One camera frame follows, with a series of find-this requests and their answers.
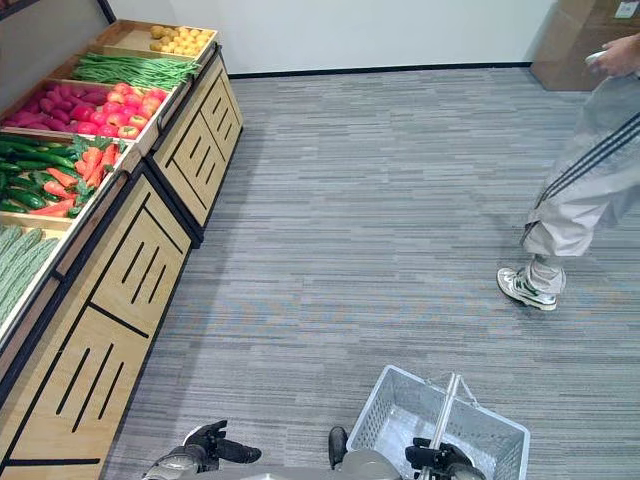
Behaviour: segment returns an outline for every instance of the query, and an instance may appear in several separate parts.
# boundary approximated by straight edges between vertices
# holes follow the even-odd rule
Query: gray carpet
[[[462,373],[530,429],[530,480],[640,478],[640,216],[567,263],[556,312],[495,284],[584,94],[519,69],[233,88],[245,132],[106,479],[222,418],[265,464],[325,466],[386,364]]]

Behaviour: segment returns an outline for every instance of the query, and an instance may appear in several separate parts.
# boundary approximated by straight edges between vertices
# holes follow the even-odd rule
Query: plastic basket
[[[385,367],[349,436],[349,451],[371,449],[406,479],[415,470],[404,450],[413,437],[433,438],[445,391],[389,365]],[[530,434],[477,402],[455,398],[443,441],[462,449],[488,480],[525,480]]]

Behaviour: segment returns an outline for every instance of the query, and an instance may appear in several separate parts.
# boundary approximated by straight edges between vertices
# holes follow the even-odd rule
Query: wooden cabinet
[[[142,175],[0,410],[0,478],[97,478],[190,239]]]
[[[242,122],[222,59],[216,57],[149,159],[200,229],[215,203]]]

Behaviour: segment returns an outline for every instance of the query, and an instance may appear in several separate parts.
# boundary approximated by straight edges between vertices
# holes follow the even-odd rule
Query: white sneaker
[[[500,290],[514,300],[540,310],[551,311],[556,309],[556,296],[539,292],[529,286],[522,270],[515,271],[513,268],[501,268],[498,270],[497,280]]]

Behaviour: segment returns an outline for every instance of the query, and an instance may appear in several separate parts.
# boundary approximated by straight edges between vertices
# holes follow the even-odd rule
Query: cardboard box
[[[616,38],[640,32],[640,7],[617,19],[621,0],[560,0],[538,47],[532,73],[548,90],[593,90],[605,75],[592,74],[584,60]]]

